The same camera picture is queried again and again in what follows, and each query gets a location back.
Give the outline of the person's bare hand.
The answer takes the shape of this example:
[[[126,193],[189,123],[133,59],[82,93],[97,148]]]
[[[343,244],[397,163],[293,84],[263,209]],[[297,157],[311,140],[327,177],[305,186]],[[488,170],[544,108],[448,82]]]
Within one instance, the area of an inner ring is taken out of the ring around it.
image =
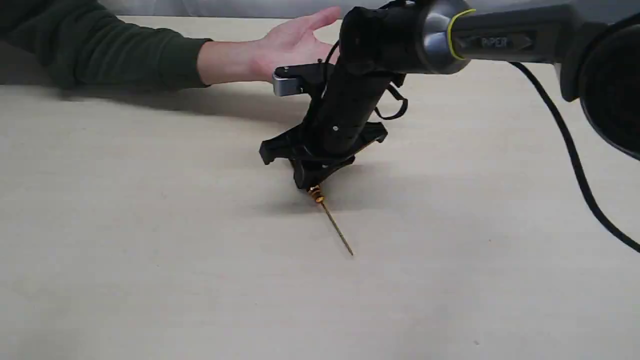
[[[248,51],[249,82],[271,82],[276,68],[316,63],[325,60],[332,44],[320,41],[315,31],[338,21],[341,9],[327,7],[313,14],[287,20],[250,41]]]

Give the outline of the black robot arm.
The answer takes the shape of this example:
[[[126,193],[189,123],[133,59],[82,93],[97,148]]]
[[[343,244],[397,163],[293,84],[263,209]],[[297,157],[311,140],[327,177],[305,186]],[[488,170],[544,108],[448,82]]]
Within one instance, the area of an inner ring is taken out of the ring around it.
[[[464,0],[394,0],[347,12],[333,51],[273,73],[277,96],[308,94],[302,122],[261,143],[285,158],[298,189],[318,186],[387,130],[370,116],[407,75],[454,75],[471,60],[551,64],[565,101],[579,100],[607,143],[639,157],[639,2],[531,0],[477,11]]]

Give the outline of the forearm in dark green sleeve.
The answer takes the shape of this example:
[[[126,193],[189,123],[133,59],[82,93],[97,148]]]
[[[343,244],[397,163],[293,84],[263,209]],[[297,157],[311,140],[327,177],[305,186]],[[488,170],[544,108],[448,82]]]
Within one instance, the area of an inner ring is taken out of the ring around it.
[[[64,89],[205,88],[252,81],[254,46],[127,23],[96,0],[3,0],[1,39],[29,53]]]

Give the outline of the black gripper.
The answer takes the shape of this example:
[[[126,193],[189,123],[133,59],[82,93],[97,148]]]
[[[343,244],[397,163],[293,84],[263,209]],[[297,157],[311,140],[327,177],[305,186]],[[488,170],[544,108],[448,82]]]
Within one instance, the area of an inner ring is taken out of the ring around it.
[[[349,137],[343,130],[337,135],[313,132],[300,123],[262,141],[258,153],[266,166],[279,158],[288,161],[297,189],[309,191],[345,167],[346,160],[375,142],[382,143],[387,135],[381,122],[368,121],[358,134]]]

